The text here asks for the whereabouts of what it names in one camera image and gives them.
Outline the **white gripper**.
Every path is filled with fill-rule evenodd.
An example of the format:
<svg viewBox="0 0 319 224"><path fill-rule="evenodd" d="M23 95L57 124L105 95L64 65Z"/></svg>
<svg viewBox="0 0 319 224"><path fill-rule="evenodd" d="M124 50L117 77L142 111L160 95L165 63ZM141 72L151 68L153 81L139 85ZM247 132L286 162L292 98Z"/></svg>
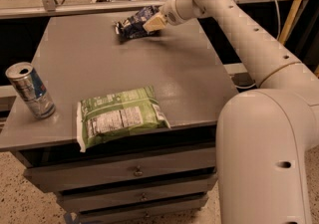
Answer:
<svg viewBox="0 0 319 224"><path fill-rule="evenodd" d="M177 0L166 0L159 10L143 24L148 33L163 29L167 23L180 25L186 22L178 13Z"/></svg>

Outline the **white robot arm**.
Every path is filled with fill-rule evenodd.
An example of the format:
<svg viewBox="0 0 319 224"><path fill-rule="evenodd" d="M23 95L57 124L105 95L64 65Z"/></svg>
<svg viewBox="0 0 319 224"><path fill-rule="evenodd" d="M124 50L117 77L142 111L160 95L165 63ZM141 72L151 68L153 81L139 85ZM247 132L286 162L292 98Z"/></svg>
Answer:
<svg viewBox="0 0 319 224"><path fill-rule="evenodd" d="M319 79L236 0L167 0L144 28L207 17L256 84L233 97L217 122L222 224L312 224L305 153L319 142Z"/></svg>

